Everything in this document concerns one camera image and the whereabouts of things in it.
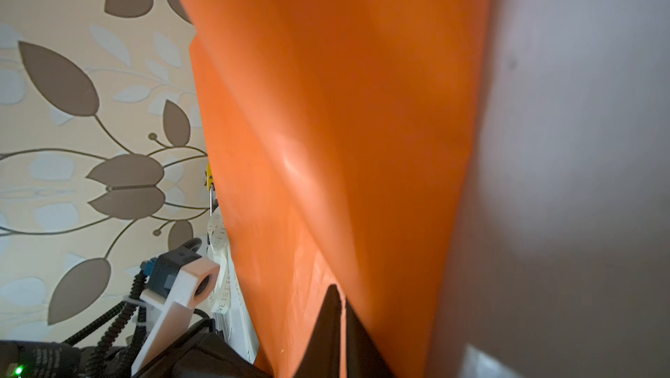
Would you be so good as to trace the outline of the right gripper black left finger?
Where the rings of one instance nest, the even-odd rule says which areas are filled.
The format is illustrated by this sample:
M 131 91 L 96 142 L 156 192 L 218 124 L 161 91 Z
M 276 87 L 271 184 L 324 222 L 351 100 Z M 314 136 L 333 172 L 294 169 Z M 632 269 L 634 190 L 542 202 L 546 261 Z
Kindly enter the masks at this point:
M 342 311 L 340 291 L 332 284 L 326 291 L 295 378 L 340 377 Z

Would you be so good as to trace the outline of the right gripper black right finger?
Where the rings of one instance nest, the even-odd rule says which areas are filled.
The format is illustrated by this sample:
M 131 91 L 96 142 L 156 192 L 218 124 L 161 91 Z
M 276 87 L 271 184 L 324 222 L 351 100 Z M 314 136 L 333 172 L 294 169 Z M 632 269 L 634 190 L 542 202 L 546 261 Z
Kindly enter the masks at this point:
M 345 361 L 348 378 L 393 378 L 349 301 L 345 302 Z

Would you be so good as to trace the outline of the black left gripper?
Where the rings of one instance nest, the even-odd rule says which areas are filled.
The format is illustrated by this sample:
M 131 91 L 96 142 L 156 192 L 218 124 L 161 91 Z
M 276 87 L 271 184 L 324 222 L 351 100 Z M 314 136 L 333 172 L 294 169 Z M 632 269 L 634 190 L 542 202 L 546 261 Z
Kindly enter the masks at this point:
M 223 339 L 214 320 L 200 320 L 133 377 L 270 377 Z

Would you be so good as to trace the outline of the orange wrapping paper sheet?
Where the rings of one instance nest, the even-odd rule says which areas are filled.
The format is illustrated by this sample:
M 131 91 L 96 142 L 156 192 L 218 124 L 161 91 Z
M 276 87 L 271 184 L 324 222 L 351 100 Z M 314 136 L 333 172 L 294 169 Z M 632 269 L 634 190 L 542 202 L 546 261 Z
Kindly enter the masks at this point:
M 180 0 L 353 309 L 425 370 L 490 0 Z

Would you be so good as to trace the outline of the white ribbon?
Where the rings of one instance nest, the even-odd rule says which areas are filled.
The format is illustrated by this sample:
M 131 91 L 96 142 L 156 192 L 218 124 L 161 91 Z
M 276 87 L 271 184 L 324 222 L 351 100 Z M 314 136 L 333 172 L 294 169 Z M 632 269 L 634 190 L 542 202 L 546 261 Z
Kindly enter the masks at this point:
M 220 266 L 215 289 L 208 297 L 209 311 L 216 330 L 244 360 L 253 364 L 259 341 L 244 301 L 242 289 L 232 260 L 230 238 L 217 207 L 208 222 L 208 258 Z

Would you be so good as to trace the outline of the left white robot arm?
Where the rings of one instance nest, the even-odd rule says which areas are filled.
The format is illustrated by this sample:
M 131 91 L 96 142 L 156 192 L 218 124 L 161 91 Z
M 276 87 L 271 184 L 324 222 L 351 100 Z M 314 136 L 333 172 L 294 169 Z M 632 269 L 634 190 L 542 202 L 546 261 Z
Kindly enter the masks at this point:
M 65 341 L 2 341 L 3 377 L 264 377 L 198 309 L 219 267 L 201 240 L 142 263 L 131 291 Z

